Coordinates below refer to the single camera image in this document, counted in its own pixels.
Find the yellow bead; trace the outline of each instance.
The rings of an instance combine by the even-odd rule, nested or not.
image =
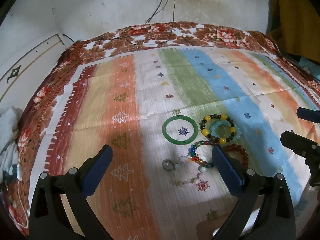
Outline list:
[[[227,142],[226,138],[220,138],[219,143],[224,144]]]
[[[204,135],[204,136],[207,136],[210,132],[208,129],[203,129],[201,130],[201,133]]]
[[[211,117],[207,115],[204,119],[205,119],[207,122],[209,122],[209,121],[211,120]]]

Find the wall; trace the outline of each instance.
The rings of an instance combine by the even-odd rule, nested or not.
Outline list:
[[[37,37],[59,29],[85,40],[141,24],[160,0],[17,0],[0,27],[0,66]],[[172,21],[173,0],[153,22]],[[265,32],[268,0],[176,0],[175,21],[187,20]]]

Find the silver screw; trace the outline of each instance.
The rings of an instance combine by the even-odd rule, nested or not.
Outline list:
[[[40,174],[40,178],[41,179],[44,179],[46,177],[47,177],[47,173],[46,172],[43,172],[43,173]]]
[[[78,172],[78,169],[77,168],[71,168],[69,170],[69,174],[73,175],[73,174],[76,174]]]
[[[253,169],[248,169],[247,174],[253,176],[254,174],[256,174],[256,172]]]
[[[284,179],[284,176],[283,176],[281,173],[278,173],[278,174],[277,174],[277,178],[278,178],[279,180],[283,180],[283,179]]]

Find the bed sheet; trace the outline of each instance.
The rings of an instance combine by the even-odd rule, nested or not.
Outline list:
[[[289,130],[319,141],[319,125],[295,114],[300,106],[318,109],[318,84],[262,33],[189,22],[174,23],[171,33],[171,26],[131,26],[76,42],[44,80],[20,124],[22,181],[7,192],[10,214],[23,233],[39,174],[63,174],[109,144],[113,162],[88,202],[114,239],[211,239],[236,199],[215,168],[182,187],[179,181],[198,173],[197,164],[186,162],[173,179],[162,162],[178,161],[191,143],[172,144],[161,130],[172,116],[199,123],[210,114],[235,121],[232,143],[247,150],[249,168],[264,176],[284,174],[301,233],[317,205],[317,191],[306,187],[310,173],[304,159],[282,147],[279,137]],[[175,120],[167,132],[183,140],[194,129]],[[216,132],[228,136],[225,128]],[[194,142],[204,139],[199,132]],[[197,153],[210,160],[211,146]]]

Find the red bead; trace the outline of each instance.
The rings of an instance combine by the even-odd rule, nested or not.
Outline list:
[[[226,152],[229,152],[231,150],[231,146],[227,145],[224,149],[225,149]]]

